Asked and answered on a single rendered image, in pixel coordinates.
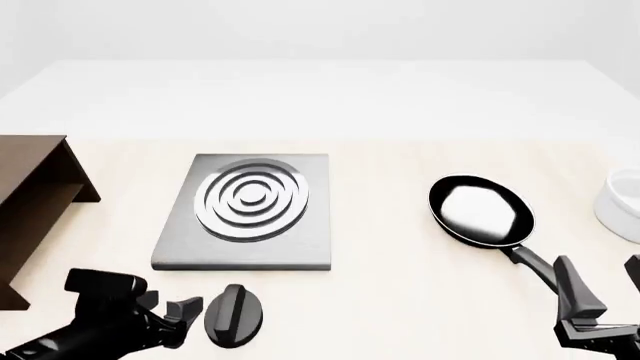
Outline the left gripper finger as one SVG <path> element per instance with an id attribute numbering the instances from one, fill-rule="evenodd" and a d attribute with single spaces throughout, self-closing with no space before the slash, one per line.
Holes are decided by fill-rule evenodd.
<path id="1" fill-rule="evenodd" d="M 193 323 L 203 311 L 203 298 L 193 297 L 179 302 L 167 302 L 166 320 Z"/>

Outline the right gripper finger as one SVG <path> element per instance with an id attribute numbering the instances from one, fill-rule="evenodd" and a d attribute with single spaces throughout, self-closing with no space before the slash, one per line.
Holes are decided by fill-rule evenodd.
<path id="1" fill-rule="evenodd" d="M 553 269 L 557 281 L 558 320 L 595 320 L 608 310 L 585 284 L 569 257 L 557 257 Z"/>
<path id="2" fill-rule="evenodd" d="M 640 254 L 632 255 L 624 263 L 624 268 L 632 283 L 640 293 Z"/>

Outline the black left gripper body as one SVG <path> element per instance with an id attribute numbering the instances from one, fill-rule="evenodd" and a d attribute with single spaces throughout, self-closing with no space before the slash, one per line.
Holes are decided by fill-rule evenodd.
<path id="1" fill-rule="evenodd" d="M 159 292 L 151 290 L 137 299 L 138 314 L 142 317 L 143 329 L 140 331 L 141 339 L 138 341 L 139 349 L 151 349 L 165 347 L 178 349 L 184 344 L 188 332 L 187 323 L 171 322 L 164 317 L 159 317 L 151 310 L 159 304 Z"/>

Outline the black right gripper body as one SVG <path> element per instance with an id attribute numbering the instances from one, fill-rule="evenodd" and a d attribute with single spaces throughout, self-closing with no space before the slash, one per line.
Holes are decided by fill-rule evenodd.
<path id="1" fill-rule="evenodd" d="M 640 350 L 640 326 L 576 324 L 559 320 L 555 334 L 561 347 L 581 350 Z"/>

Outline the round black stove knob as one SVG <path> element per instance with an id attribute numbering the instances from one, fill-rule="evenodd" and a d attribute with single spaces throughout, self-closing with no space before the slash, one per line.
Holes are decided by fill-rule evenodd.
<path id="1" fill-rule="evenodd" d="M 263 319 L 258 297 L 241 284 L 229 284 L 205 311 L 204 329 L 213 344 L 234 349 L 255 338 Z"/>

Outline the flat grey stove plate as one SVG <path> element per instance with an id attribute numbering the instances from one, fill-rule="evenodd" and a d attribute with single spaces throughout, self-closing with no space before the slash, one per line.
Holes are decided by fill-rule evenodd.
<path id="1" fill-rule="evenodd" d="M 329 156 L 195 155 L 151 266 L 330 270 Z"/>

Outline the black frying pan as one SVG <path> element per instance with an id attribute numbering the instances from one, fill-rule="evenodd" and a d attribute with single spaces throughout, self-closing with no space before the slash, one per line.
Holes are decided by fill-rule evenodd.
<path id="1" fill-rule="evenodd" d="M 524 245 L 535 230 L 529 203 L 510 188 L 471 173 L 437 179 L 428 191 L 429 210 L 441 229 L 465 245 L 500 251 L 511 263 L 526 266 L 553 292 L 553 267 Z"/>

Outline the white ceramic bowl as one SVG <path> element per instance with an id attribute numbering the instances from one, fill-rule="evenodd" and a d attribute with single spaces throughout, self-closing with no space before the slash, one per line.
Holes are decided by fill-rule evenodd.
<path id="1" fill-rule="evenodd" d="M 604 180 L 593 209 L 604 227 L 640 245 L 640 167 L 612 170 Z"/>

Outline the brown wooden shelf unit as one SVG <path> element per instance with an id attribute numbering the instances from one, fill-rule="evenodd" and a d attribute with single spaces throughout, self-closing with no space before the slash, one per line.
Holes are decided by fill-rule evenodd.
<path id="1" fill-rule="evenodd" d="M 0 135 L 0 311 L 30 307 L 11 281 L 70 204 L 100 201 L 64 135 Z"/>

